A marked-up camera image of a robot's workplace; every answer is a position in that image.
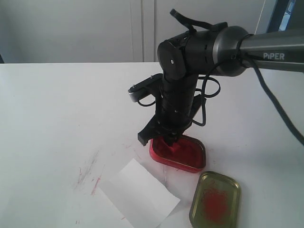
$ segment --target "white sheet of paper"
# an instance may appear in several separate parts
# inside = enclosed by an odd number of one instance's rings
[[[157,227],[180,201],[135,159],[99,186],[134,228]]]

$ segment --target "white tabletop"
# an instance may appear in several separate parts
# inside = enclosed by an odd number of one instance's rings
[[[154,107],[132,103],[127,93],[159,72],[158,63],[0,65],[0,227],[103,227],[91,195],[98,177],[135,158],[181,199],[160,227],[190,228],[199,174],[150,158],[137,133]],[[304,75],[262,73],[304,133]],[[207,125],[186,131],[206,146],[205,170],[240,183],[239,228],[302,228],[303,146],[253,70],[217,79],[222,91],[207,100]]]

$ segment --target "white wall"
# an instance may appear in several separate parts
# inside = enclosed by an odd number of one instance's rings
[[[141,0],[0,0],[25,62],[142,61]]]
[[[23,62],[23,56],[10,29],[5,11],[0,7],[0,55],[5,63]]]
[[[176,36],[185,28],[170,14],[175,8],[186,17],[211,24],[227,21],[255,33],[266,0],[155,0],[155,59],[157,47],[165,39]]]

